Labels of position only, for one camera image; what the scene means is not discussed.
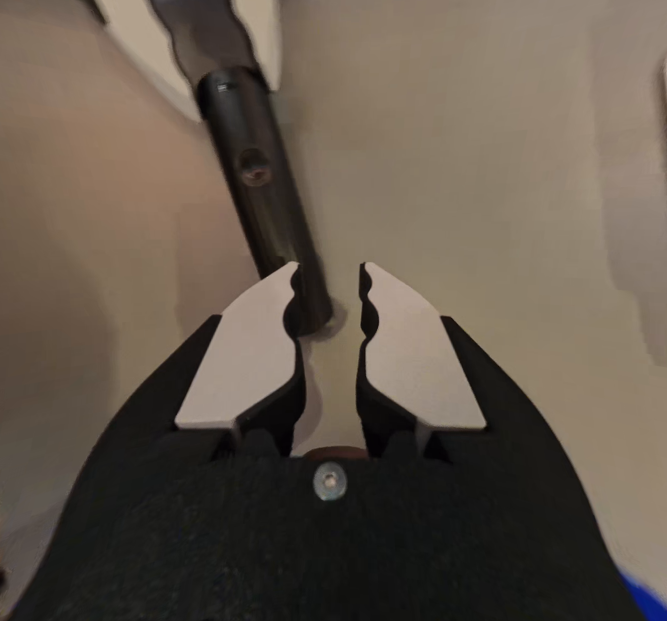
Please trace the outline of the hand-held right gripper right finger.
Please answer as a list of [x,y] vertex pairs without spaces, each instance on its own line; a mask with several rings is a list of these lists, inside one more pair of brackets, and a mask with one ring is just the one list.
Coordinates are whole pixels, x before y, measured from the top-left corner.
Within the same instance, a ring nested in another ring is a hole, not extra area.
[[374,262],[360,265],[355,408],[371,459],[392,443],[434,456],[440,438],[487,433],[488,422],[435,306]]

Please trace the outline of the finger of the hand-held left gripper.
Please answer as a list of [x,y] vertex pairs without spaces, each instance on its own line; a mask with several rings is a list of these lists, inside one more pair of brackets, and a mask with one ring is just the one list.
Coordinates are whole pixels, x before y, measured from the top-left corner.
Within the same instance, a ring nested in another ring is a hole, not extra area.
[[150,0],[94,0],[113,42],[175,109],[201,122],[193,91],[178,66],[171,36]]
[[281,85],[282,41],[279,0],[230,0],[245,29],[255,63],[271,92]]

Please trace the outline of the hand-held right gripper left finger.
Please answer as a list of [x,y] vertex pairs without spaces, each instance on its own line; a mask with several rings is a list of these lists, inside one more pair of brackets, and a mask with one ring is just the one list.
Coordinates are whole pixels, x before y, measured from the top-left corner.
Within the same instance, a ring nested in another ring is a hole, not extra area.
[[224,431],[237,441],[264,430],[281,456],[291,455],[306,401],[299,269],[288,262],[222,312],[175,417],[179,430]]

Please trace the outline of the black remote control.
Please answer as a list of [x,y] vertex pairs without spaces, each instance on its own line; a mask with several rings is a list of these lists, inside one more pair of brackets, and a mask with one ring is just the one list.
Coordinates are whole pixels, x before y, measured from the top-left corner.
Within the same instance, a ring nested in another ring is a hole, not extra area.
[[301,334],[321,331],[334,308],[266,85],[246,67],[217,69],[196,98],[259,277],[298,263]]

